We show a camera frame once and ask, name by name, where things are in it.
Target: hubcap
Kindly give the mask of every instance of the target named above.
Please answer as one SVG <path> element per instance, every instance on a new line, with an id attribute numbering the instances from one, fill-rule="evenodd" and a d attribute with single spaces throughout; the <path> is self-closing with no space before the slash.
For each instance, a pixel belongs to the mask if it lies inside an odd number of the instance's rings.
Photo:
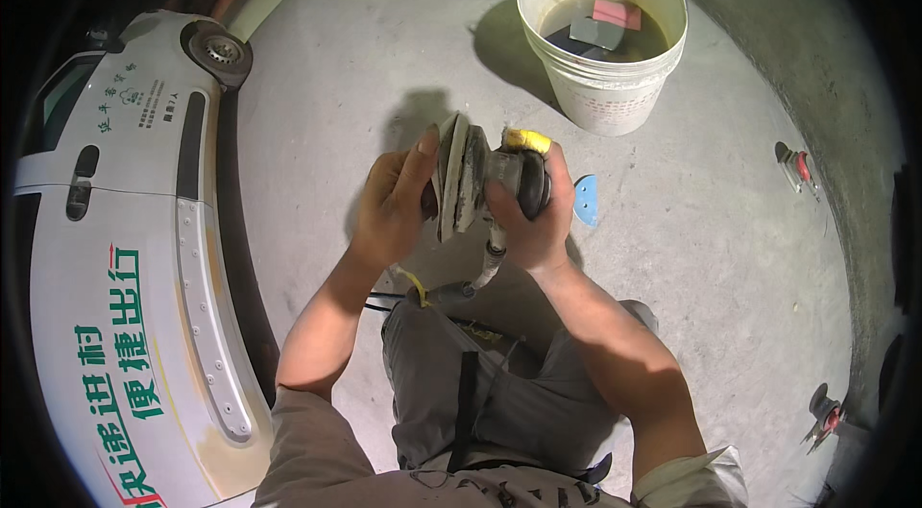
<path id="1" fill-rule="evenodd" d="M 205 40 L 205 51 L 211 59 L 221 64 L 238 64 L 243 60 L 243 49 L 227 36 L 214 35 Z"/>

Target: concrete floor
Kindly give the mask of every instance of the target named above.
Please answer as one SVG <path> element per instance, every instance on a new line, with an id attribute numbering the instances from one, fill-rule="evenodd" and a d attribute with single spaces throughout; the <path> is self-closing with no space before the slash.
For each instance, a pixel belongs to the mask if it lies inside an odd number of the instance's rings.
<path id="1" fill-rule="evenodd" d="M 740 448 L 751 505 L 815 498 L 836 442 L 811 456 L 800 442 L 816 386 L 827 382 L 837 399 L 847 389 L 848 292 L 825 199 L 793 194 L 775 164 L 775 142 L 802 142 L 782 104 L 690 2 L 685 54 L 647 123 L 619 138 L 585 133 L 548 105 L 515 14 L 513 0 L 247 0 L 225 18 L 252 32 L 241 190 L 277 339 L 345 249 L 379 153 L 409 145 L 453 110 L 493 145 L 505 124 L 533 128 L 563 145 L 574 179 L 597 175 L 598 228 L 575 221 L 571 251 L 615 297 L 656 313 L 708 446 Z M 479 250 L 477 233 L 438 247 L 429 231 L 405 266 L 436 286 L 476 276 Z M 379 289 L 407 285 L 388 274 Z M 507 267 L 487 290 L 479 320 L 546 347 L 553 316 L 527 277 Z M 397 462 L 382 319 L 363 315 L 334 403 L 386 471 Z M 631 448 L 629 437 L 614 445 L 603 482 L 625 498 Z"/>

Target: hand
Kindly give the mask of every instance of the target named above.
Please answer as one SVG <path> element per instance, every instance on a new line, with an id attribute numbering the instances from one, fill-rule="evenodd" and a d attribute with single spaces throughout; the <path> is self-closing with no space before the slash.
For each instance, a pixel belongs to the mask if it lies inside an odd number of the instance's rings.
<path id="1" fill-rule="evenodd" d="M 573 191 L 563 149 L 550 145 L 545 169 L 550 176 L 550 200 L 534 220 L 528 220 L 512 194 L 497 181 L 486 186 L 487 206 L 506 230 L 506 257 L 532 275 L 569 264 L 566 240 L 572 220 Z"/>
<path id="2" fill-rule="evenodd" d="M 368 267 L 383 271 L 412 252 L 422 229 L 421 197 L 438 153 L 439 130 L 433 124 L 416 145 L 379 156 L 368 172 L 350 244 L 350 251 Z"/>

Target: white bucket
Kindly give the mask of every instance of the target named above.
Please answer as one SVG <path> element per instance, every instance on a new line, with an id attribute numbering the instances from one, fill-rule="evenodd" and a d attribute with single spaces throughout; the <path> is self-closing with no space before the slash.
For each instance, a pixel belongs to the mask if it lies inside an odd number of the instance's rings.
<path id="1" fill-rule="evenodd" d="M 622 135 L 646 121 L 666 76 L 679 63 L 688 30 L 685 0 L 629 0 L 656 20 L 669 49 L 641 62 L 613 63 L 564 52 L 539 34 L 547 14 L 563 0 L 517 0 L 525 37 L 544 63 L 560 109 L 592 133 Z"/>

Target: van window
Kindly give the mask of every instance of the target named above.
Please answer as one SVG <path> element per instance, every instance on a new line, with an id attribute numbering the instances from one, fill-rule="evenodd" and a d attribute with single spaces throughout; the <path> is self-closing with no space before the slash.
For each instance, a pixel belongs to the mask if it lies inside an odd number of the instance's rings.
<path id="1" fill-rule="evenodd" d="M 70 112 L 102 55 L 72 58 L 39 92 L 26 132 L 23 156 L 50 152 L 61 139 Z"/>

